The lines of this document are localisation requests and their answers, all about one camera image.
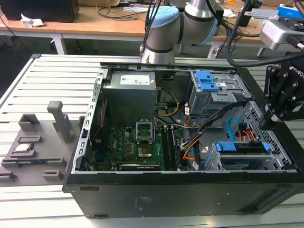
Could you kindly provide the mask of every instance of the power supply label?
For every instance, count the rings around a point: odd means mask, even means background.
[[[122,75],[121,85],[150,85],[149,75]]]

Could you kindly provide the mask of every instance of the ram slot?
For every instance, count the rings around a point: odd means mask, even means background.
[[[163,128],[161,130],[161,136],[165,170],[176,171],[177,169],[175,164],[174,144],[171,129]]]

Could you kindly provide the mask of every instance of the blue box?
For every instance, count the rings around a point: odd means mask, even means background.
[[[295,6],[287,6],[284,4],[280,4],[277,9],[279,10],[278,15],[280,17],[303,19],[301,13]]]

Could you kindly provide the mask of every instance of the motherboard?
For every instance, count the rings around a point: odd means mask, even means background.
[[[181,162],[179,146],[184,142],[182,128],[111,127],[106,152],[96,150],[92,165],[96,171],[176,170]]]

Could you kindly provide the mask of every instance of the yellow wire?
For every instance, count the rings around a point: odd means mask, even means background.
[[[252,138],[256,141],[256,138],[255,136],[253,135],[252,131],[248,131],[251,135],[252,135]]]
[[[174,114],[177,113],[177,111],[178,111],[178,109],[179,109],[179,102],[178,102],[178,100],[176,99],[176,97],[173,95],[173,93],[171,93],[168,89],[161,87],[161,90],[162,90],[162,89],[163,89],[163,90],[166,90],[166,91],[174,98],[174,100],[175,100],[175,102],[176,102],[176,108],[175,108],[175,110],[174,110],[173,113],[168,113],[168,114],[163,114],[163,115],[154,115],[154,116],[156,116],[156,117],[167,117],[167,116],[172,116],[172,115],[174,115]]]

